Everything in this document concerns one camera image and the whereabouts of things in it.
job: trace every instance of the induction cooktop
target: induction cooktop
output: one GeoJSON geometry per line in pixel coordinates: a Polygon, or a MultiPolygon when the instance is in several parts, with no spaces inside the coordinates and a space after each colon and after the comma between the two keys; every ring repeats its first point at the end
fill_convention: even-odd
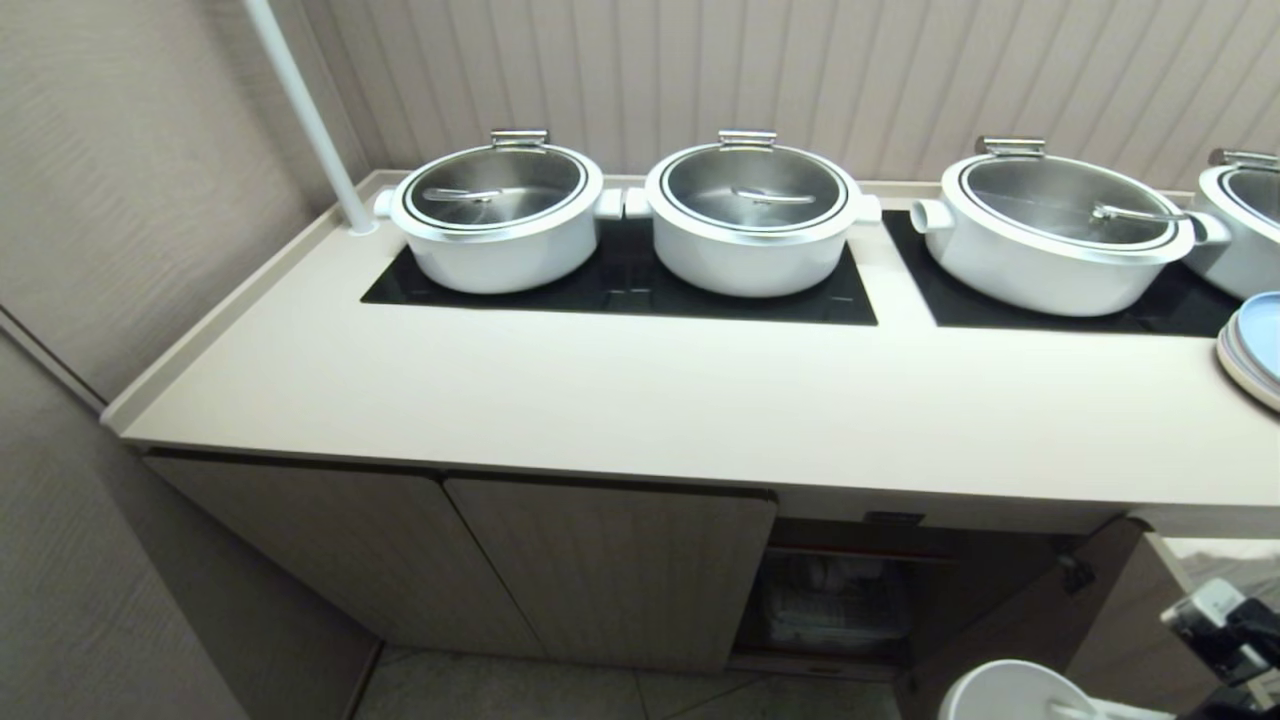
{"type": "Polygon", "coordinates": [[[384,305],[664,315],[874,325],[876,313],[845,246],[827,279],[785,297],[728,297],[696,288],[654,254],[652,220],[603,220],[599,247],[579,269],[543,287],[508,295],[468,295],[431,282],[406,246],[361,299],[384,305]]]}
{"type": "Polygon", "coordinates": [[[884,227],[942,327],[1217,337],[1240,301],[1181,263],[1169,264],[1126,310],[1101,318],[1062,318],[987,297],[952,278],[929,255],[905,210],[884,213],[884,227]]]}

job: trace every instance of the lid handle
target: lid handle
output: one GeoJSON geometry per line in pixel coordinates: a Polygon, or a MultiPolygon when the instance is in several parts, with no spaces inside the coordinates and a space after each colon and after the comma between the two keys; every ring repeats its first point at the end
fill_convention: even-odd
{"type": "Polygon", "coordinates": [[[765,192],[754,187],[739,187],[736,184],[728,190],[744,200],[762,205],[809,205],[818,200],[813,195],[778,195],[776,192],[765,192]]]}
{"type": "Polygon", "coordinates": [[[771,129],[722,129],[719,137],[721,145],[726,147],[745,146],[772,149],[778,141],[778,133],[771,129]]]}
{"type": "Polygon", "coordinates": [[[422,191],[422,200],[430,202],[488,202],[502,195],[503,190],[454,190],[452,187],[429,187],[422,191]]]}
{"type": "Polygon", "coordinates": [[[996,135],[978,136],[974,150],[979,155],[1014,155],[1021,158],[1043,158],[1043,137],[1001,137],[996,135]]]}
{"type": "Polygon", "coordinates": [[[1258,170],[1280,170],[1280,158],[1268,152],[1251,150],[1229,150],[1219,147],[1208,154],[1210,165],[1238,165],[1258,170]]]}
{"type": "Polygon", "coordinates": [[[1089,214],[1089,220],[1094,223],[1102,223],[1115,218],[1143,220],[1147,223],[1176,223],[1190,219],[1185,213],[1147,213],[1143,210],[1129,210],[1126,208],[1116,208],[1115,205],[1105,205],[1102,202],[1094,205],[1093,213],[1089,214]]]}
{"type": "Polygon", "coordinates": [[[489,141],[494,147],[539,146],[550,142],[550,133],[545,129],[495,129],[489,132],[489,141]]]}

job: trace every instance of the beige countertop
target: beige countertop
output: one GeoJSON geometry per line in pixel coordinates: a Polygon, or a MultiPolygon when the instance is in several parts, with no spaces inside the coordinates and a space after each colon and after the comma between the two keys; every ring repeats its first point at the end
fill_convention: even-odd
{"type": "Polygon", "coordinates": [[[847,327],[365,305],[404,241],[330,215],[104,421],[148,446],[1236,506],[1280,527],[1280,424],[1211,340],[938,328],[883,228],[849,241],[879,325],[847,327]]]}

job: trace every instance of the glass lid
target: glass lid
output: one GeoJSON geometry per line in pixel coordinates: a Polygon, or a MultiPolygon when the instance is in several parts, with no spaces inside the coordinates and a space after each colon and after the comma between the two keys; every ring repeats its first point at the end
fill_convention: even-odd
{"type": "Polygon", "coordinates": [[[1183,219],[1140,184],[1064,158],[997,155],[965,169],[960,184],[1005,220],[1078,245],[1149,249],[1183,219]]]}
{"type": "Polygon", "coordinates": [[[1222,177],[1222,187],[1251,213],[1280,225],[1280,172],[1240,168],[1222,177]]]}
{"type": "Polygon", "coordinates": [[[773,137],[722,132],[718,147],[667,169],[664,193],[686,213],[733,229],[792,229],[836,214],[847,200],[845,183],[808,154],[774,147],[773,137]]]}
{"type": "Polygon", "coordinates": [[[568,202],[586,183],[577,160],[543,147],[545,133],[520,133],[439,161],[404,193],[404,206],[425,223],[458,229],[494,229],[522,223],[568,202]]]}

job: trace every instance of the white pot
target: white pot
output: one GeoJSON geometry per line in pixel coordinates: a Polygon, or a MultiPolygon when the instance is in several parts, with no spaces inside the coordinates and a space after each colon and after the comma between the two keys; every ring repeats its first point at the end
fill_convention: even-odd
{"type": "Polygon", "coordinates": [[[654,250],[685,282],[737,297],[800,292],[836,269],[852,224],[879,223],[879,201],[847,173],[774,137],[724,131],[649,172],[654,250]]]}
{"type": "Polygon", "coordinates": [[[378,215],[408,236],[419,268],[444,287],[493,295],[557,281],[595,251],[595,218],[618,218],[604,176],[585,155],[547,145],[545,131],[494,131],[379,195],[378,215]]]}
{"type": "Polygon", "coordinates": [[[1210,161],[1217,167],[1201,173],[1192,209],[1221,220],[1231,242],[1197,247],[1184,263],[1240,300],[1280,290],[1280,224],[1274,217],[1280,209],[1280,161],[1230,150],[1213,151],[1210,161]]]}
{"type": "Polygon", "coordinates": [[[1197,242],[1228,240],[1212,217],[1106,168],[1047,156],[1042,141],[979,138],[982,151],[947,168],[942,197],[915,202],[911,224],[947,273],[1010,305],[1117,313],[1197,242]]]}

